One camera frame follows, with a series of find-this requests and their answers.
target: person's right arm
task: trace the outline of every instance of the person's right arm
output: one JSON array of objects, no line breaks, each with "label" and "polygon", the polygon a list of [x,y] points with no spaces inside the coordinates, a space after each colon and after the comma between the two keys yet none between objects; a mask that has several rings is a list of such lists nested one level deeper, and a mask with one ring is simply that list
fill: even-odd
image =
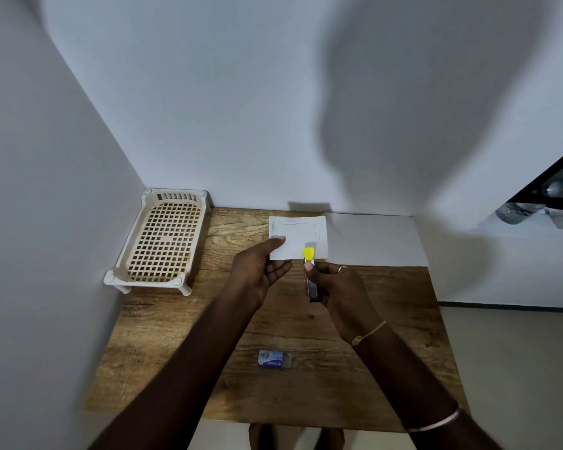
[{"label": "person's right arm", "polygon": [[[374,330],[379,316],[357,272],[338,265],[305,264],[308,279],[319,286],[340,337],[348,344]],[[353,347],[377,381],[406,430],[427,427],[451,416],[458,403],[421,359],[391,329],[383,325]],[[464,411],[451,423],[430,431],[410,432],[419,449],[499,449]]]}]

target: yellow stapler tip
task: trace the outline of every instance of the yellow stapler tip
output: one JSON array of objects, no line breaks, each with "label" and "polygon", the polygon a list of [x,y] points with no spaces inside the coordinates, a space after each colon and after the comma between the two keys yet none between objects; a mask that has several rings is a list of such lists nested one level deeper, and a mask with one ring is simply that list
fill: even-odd
[{"label": "yellow stapler tip", "polygon": [[304,259],[310,262],[315,258],[315,248],[303,248],[302,254],[304,255]]}]

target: person's left arm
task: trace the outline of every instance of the person's left arm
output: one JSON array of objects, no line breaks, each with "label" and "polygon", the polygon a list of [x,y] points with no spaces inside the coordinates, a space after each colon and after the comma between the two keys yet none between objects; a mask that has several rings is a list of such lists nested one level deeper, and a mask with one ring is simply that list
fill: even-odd
[{"label": "person's left arm", "polygon": [[90,450],[186,448],[210,394],[267,290],[290,270],[269,261],[283,239],[269,239],[233,259],[232,271],[165,367],[94,441]]}]

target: wooden table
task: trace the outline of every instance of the wooden table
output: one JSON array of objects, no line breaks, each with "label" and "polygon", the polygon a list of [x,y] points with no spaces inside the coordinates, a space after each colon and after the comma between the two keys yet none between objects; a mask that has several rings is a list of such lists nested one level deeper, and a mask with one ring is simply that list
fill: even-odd
[{"label": "wooden table", "polygon": [[[193,293],[135,287],[97,369],[84,409],[120,410],[167,362],[222,287],[235,253],[268,237],[270,215],[215,208],[203,227]],[[465,408],[467,402],[425,267],[354,267],[392,328]],[[292,368],[257,364],[259,349],[292,355]],[[308,303],[300,262],[269,291],[217,382],[203,417],[356,430],[403,431],[375,380],[340,340],[325,308]]]}]

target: black baseboard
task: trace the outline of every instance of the black baseboard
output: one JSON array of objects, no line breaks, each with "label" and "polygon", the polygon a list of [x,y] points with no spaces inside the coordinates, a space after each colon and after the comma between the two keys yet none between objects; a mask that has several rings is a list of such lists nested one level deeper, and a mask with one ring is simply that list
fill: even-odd
[{"label": "black baseboard", "polygon": [[483,310],[517,310],[517,311],[544,311],[549,313],[563,313],[560,307],[526,306],[526,305],[491,305],[488,303],[468,302],[438,302],[442,307],[449,308],[481,308]]}]

